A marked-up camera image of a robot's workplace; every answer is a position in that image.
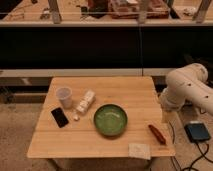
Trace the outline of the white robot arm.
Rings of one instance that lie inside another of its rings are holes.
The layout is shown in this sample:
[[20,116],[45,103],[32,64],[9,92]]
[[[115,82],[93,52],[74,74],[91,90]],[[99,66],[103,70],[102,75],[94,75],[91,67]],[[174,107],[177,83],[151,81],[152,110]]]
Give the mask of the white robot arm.
[[165,77],[167,87],[159,96],[162,109],[179,111],[188,100],[213,116],[213,88],[206,84],[207,79],[208,71],[200,63],[170,71]]

